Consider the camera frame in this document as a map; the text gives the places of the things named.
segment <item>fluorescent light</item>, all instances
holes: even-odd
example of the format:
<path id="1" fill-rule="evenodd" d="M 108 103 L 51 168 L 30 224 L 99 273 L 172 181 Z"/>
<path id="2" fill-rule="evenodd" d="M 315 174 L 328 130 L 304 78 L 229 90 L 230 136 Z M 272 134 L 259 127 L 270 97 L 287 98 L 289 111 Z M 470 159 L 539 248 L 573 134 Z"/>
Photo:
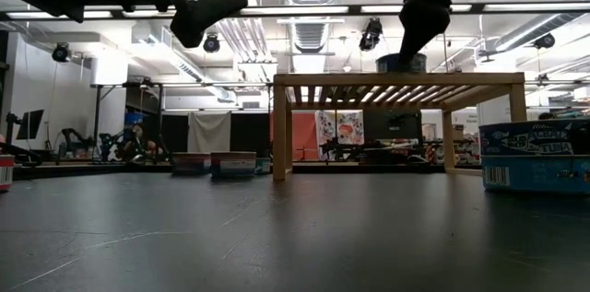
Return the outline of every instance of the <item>fluorescent light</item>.
<path id="1" fill-rule="evenodd" d="M 308 14 L 345 14 L 348 6 L 279 6 L 246 7 L 240 13 L 244 16 L 256 15 L 308 15 Z"/>
<path id="2" fill-rule="evenodd" d="M 361 13 L 400 13 L 402 11 L 402 6 L 361 6 L 360 12 Z"/>
<path id="3" fill-rule="evenodd" d="M 200 88 L 202 83 L 186 83 L 186 84 L 162 84 L 165 88 Z"/>
<path id="4" fill-rule="evenodd" d="M 65 19 L 67 18 L 66 15 L 62 15 L 60 17 L 54 17 L 46 12 L 8 12 L 6 14 L 12 19 Z M 92 19 L 92 18 L 112 18 L 112 14 L 110 11 L 86 11 L 84 12 L 84 18 Z"/>
<path id="5" fill-rule="evenodd" d="M 208 84 L 213 87 L 266 87 L 266 83 L 215 83 L 215 84 Z"/>
<path id="6" fill-rule="evenodd" d="M 268 108 L 171 108 L 163 109 L 166 112 L 191 112 L 191 111 L 268 111 Z"/>
<path id="7" fill-rule="evenodd" d="M 67 18 L 65 15 L 54 17 L 46 12 L 8 12 L 6 15 L 12 19 Z"/>
<path id="8" fill-rule="evenodd" d="M 85 11 L 84 18 L 112 18 L 112 14 L 111 11 Z"/>
<path id="9" fill-rule="evenodd" d="M 451 5 L 453 12 L 469 12 L 471 11 L 471 5 Z"/>
<path id="10" fill-rule="evenodd" d="M 583 11 L 590 8 L 590 3 L 521 3 L 521 4 L 488 4 L 484 11 Z"/>
<path id="11" fill-rule="evenodd" d="M 176 10 L 168 12 L 158 12 L 158 10 L 138 10 L 134 12 L 123 12 L 127 18 L 159 18 L 159 17 L 174 17 Z"/>
<path id="12" fill-rule="evenodd" d="M 552 17 L 549 17 L 547 19 L 545 19 L 544 21 L 541 21 L 540 23 L 536 24 L 533 28 L 530 28 L 522 33 L 520 33 L 519 35 L 517 35 L 516 37 L 512 38 L 511 40 L 505 42 L 504 44 L 501 44 L 499 47 L 496 47 L 496 50 L 498 52 L 503 52 L 506 49 L 508 49 L 508 47 L 510 47 L 511 45 L 513 45 L 515 42 L 521 40 L 524 36 L 532 33 L 534 30 L 537 30 L 539 28 L 541 28 L 542 26 L 544 26 L 545 24 L 549 23 L 550 21 L 552 21 L 553 19 L 557 18 L 559 15 L 553 15 Z"/>
<path id="13" fill-rule="evenodd" d="M 289 18 L 277 19 L 279 25 L 298 25 L 298 24 L 344 24 L 342 18 Z"/>

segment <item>spotlight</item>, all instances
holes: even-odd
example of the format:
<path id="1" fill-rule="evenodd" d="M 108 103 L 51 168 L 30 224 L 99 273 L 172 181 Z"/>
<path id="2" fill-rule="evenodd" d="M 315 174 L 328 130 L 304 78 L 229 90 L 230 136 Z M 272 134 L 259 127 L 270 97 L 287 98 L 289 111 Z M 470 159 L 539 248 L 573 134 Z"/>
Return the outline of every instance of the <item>spotlight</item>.
<path id="1" fill-rule="evenodd" d="M 381 37 L 383 33 L 384 29 L 379 18 L 369 19 L 369 23 L 362 31 L 359 48 L 364 52 L 373 50 L 377 44 L 379 44 L 379 37 Z"/>
<path id="2" fill-rule="evenodd" d="M 52 58 L 58 63 L 68 63 L 72 60 L 72 52 L 69 50 L 69 44 L 57 43 L 57 47 L 52 53 Z"/>
<path id="3" fill-rule="evenodd" d="M 533 42 L 533 47 L 537 49 L 546 48 L 549 49 L 555 45 L 555 37 L 551 33 L 536 39 Z"/>
<path id="4" fill-rule="evenodd" d="M 207 53 L 216 53 L 219 51 L 219 40 L 216 33 L 209 33 L 206 36 L 203 50 Z"/>

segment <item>white curtain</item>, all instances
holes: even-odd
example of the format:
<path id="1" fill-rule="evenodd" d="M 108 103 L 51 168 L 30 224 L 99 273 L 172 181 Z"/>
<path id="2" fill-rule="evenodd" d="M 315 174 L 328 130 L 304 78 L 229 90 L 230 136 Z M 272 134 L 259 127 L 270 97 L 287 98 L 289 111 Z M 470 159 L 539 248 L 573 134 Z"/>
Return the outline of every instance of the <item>white curtain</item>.
<path id="1" fill-rule="evenodd" d="M 231 113 L 188 115 L 188 152 L 229 152 Z"/>

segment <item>monitor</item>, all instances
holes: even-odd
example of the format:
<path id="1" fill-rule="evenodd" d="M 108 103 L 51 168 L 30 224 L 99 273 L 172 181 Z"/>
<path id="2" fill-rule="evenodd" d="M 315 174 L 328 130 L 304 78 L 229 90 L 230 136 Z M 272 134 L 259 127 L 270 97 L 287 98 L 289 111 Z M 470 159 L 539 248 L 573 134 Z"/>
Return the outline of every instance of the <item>monitor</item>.
<path id="1" fill-rule="evenodd" d="M 37 133 L 39 132 L 39 127 L 41 126 L 42 117 L 43 110 L 25 112 L 22 116 L 20 127 L 18 128 L 17 140 L 32 140 L 36 138 Z"/>

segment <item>cardboard box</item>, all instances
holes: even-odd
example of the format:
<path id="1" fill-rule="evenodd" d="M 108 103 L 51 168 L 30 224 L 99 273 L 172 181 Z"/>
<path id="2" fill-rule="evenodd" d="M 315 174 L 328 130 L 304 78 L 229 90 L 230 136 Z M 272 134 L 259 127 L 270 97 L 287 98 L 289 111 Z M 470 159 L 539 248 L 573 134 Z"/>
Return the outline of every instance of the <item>cardboard box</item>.
<path id="1" fill-rule="evenodd" d="M 464 125 L 454 124 L 453 125 L 453 139 L 454 140 L 464 140 L 463 137 L 463 130 L 465 129 Z"/>

